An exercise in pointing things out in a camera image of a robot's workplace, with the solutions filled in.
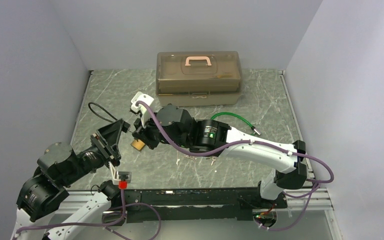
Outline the brass padlock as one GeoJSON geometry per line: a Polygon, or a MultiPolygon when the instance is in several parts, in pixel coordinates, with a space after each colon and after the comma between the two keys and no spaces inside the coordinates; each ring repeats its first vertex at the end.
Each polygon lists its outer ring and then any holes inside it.
{"type": "Polygon", "coordinates": [[[131,144],[130,144],[135,150],[137,151],[142,151],[144,149],[144,147],[146,146],[146,144],[141,141],[140,139],[134,139],[131,144]]]}

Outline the black cable lock loop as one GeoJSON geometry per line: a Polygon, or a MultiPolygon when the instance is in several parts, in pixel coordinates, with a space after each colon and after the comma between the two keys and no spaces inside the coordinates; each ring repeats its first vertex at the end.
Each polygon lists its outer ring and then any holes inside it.
{"type": "Polygon", "coordinates": [[[96,102],[88,102],[87,103],[87,107],[88,109],[90,110],[90,112],[95,115],[96,117],[98,117],[99,119],[103,120],[103,121],[106,121],[108,123],[114,123],[115,121],[117,121],[118,119],[112,114],[110,113],[106,108],[104,108],[103,106],[101,106],[100,104],[96,103],[96,102]],[[101,111],[102,113],[106,114],[106,117],[103,116],[102,114],[100,114],[98,111],[96,111],[94,109],[94,107],[98,108],[99,111],[101,111]]]}

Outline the green cable lock loop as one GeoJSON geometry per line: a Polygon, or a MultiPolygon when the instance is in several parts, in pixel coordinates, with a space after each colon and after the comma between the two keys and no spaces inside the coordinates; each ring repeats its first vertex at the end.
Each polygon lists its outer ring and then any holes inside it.
{"type": "Polygon", "coordinates": [[[214,114],[210,119],[211,120],[215,120],[217,117],[220,117],[220,116],[231,116],[231,117],[235,117],[237,119],[240,119],[242,122],[247,124],[252,129],[252,131],[254,132],[253,133],[254,136],[261,136],[261,131],[260,130],[258,130],[250,121],[248,121],[247,119],[245,119],[244,117],[242,117],[241,115],[238,115],[236,113],[232,113],[232,112],[219,112],[219,113],[214,114]]]}

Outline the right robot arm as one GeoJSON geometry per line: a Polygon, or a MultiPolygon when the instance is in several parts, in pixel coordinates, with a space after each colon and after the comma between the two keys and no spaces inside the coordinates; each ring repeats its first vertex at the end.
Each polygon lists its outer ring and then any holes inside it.
{"type": "Polygon", "coordinates": [[[139,114],[139,125],[132,133],[150,149],[167,144],[192,157],[235,157],[272,168],[260,183],[256,203],[269,207],[284,190],[298,190],[307,181],[305,151],[299,142],[278,143],[265,140],[213,119],[194,119],[178,106],[168,104],[155,112],[143,100],[131,105],[139,114]]]}

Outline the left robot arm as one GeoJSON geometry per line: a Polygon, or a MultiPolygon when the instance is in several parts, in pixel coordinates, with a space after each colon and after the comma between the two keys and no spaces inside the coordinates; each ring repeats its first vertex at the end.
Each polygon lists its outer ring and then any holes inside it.
{"type": "Polygon", "coordinates": [[[56,142],[37,160],[33,177],[22,186],[17,201],[14,240],[72,240],[84,227],[107,208],[119,209],[124,203],[124,188],[131,181],[130,172],[117,170],[121,154],[118,143],[130,124],[123,119],[105,125],[90,136],[91,146],[75,153],[68,143],[56,142]],[[75,213],[63,223],[50,221],[69,196],[67,189],[76,181],[101,167],[110,170],[105,181],[75,213]]]}

